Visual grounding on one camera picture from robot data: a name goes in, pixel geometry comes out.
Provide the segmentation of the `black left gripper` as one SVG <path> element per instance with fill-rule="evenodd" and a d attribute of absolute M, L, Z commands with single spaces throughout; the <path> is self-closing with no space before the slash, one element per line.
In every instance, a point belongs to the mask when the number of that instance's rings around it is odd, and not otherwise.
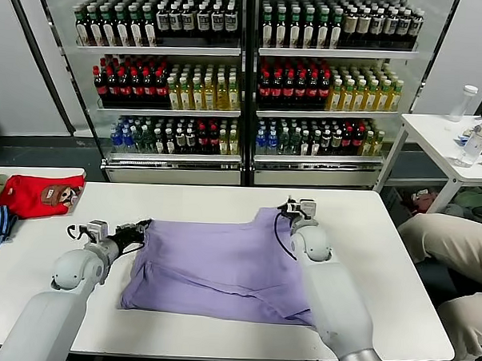
<path fill-rule="evenodd" d="M 108 236 L 118 246 L 118 254 L 124 256 L 145 247 L 145 231 L 151 219 L 141 220 L 137 223 L 118 225 L 115 233 Z"/>

